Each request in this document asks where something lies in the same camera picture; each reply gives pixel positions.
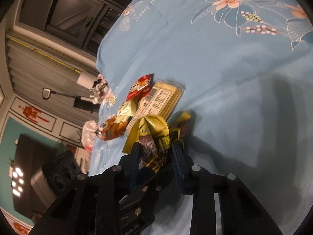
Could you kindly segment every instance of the pink plastic bag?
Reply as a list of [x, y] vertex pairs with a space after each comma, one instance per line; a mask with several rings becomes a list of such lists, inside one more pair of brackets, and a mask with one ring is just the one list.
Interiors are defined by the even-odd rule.
[[95, 131], [98, 129], [98, 125], [95, 121], [89, 120], [84, 124], [83, 133], [81, 136], [81, 142], [84, 149], [92, 152], [94, 146]]

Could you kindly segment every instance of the gray curtain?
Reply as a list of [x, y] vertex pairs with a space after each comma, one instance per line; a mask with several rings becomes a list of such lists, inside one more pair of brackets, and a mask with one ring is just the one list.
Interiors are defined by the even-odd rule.
[[51, 95], [49, 100], [42, 98], [44, 87], [61, 93], [89, 97], [91, 92], [76, 84], [79, 73], [10, 39], [7, 39], [7, 62], [16, 94], [79, 126], [83, 126], [87, 120], [98, 120], [98, 113], [90, 114], [74, 108], [74, 100], [71, 98], [58, 95]]

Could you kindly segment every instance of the blue fabric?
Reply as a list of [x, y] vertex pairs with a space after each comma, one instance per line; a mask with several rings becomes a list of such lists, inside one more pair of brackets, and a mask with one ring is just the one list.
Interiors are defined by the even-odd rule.
[[[98, 51], [97, 69], [112, 91], [99, 122], [116, 113], [143, 75], [184, 84], [173, 117], [193, 113], [187, 148], [195, 164], [237, 174], [283, 233], [293, 234], [313, 204], [313, 27], [298, 3], [130, 5]], [[90, 174], [117, 164], [125, 140], [95, 140]], [[189, 234], [191, 209], [192, 196], [179, 197], [170, 186], [143, 234]]]

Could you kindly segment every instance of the barcode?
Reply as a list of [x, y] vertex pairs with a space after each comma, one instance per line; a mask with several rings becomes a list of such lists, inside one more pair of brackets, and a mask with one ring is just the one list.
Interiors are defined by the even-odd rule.
[[158, 88], [153, 87], [153, 88], [150, 90], [149, 94], [147, 94], [147, 96], [145, 97], [145, 98], [146, 98], [146, 101], [147, 101], [147, 102], [151, 102], [151, 101], [153, 100], [155, 94], [158, 92], [158, 90], [159, 90]]

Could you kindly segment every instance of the metal bolt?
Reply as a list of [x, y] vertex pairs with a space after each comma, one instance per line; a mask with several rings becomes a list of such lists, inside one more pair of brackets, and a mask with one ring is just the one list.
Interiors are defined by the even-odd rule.
[[122, 169], [122, 167], [120, 165], [115, 165], [112, 167], [113, 171], [120, 171]]
[[79, 174], [79, 175], [77, 176], [77, 179], [78, 179], [79, 181], [82, 181], [82, 180], [84, 180], [85, 178], [86, 178], [86, 174], [84, 174], [84, 173]]
[[193, 166], [191, 167], [191, 169], [192, 169], [193, 171], [199, 171], [199, 170], [201, 169], [201, 167], [200, 167], [199, 165], [193, 165]]
[[143, 193], [145, 193], [147, 190], [148, 190], [148, 186], [147, 185], [142, 188], [142, 192]]
[[137, 208], [135, 210], [135, 214], [136, 214], [136, 216], [139, 216], [141, 214], [141, 208]]
[[228, 177], [230, 180], [235, 180], [235, 179], [236, 179], [236, 175], [233, 174], [233, 173], [228, 173], [228, 174], [227, 174], [227, 177]]

